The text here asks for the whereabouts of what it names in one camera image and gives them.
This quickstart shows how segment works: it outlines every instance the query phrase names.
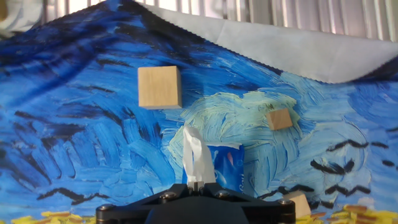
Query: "wooden block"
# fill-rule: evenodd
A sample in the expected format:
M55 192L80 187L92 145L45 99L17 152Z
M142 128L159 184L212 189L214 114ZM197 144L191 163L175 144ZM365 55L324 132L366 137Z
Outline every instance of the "wooden block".
M293 126L289 110L287 108L269 112L266 114L266 117L269 129L271 130L279 130Z
M8 16L8 8L6 0L0 0L0 22L5 20Z
M292 192L284 196L284 199L294 201L296 204L296 218L300 218L306 215L311 215L311 209L308 205L305 194L300 191Z
M138 68L138 98L139 106L150 110L182 108L178 68Z

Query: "blue brushstroke pattern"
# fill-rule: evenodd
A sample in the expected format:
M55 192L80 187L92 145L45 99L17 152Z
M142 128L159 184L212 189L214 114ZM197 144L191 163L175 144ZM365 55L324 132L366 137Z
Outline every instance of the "blue brushstroke pattern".
M184 109L138 107L137 68L168 65L182 75ZM181 182L184 122L206 141L243 144L247 194L301 184L314 189L309 201L335 210L370 197L376 209L398 211L398 172L382 164L398 164L397 65L395 58L366 78L328 85L253 62L131 1L65 16L0 42L0 218L93 215L102 203L125 205ZM273 132L264 115L279 108L294 126ZM389 148L326 151L348 139ZM313 169L313 160L355 164L333 175ZM336 184L371 193L325 193ZM109 198L37 200L59 188Z

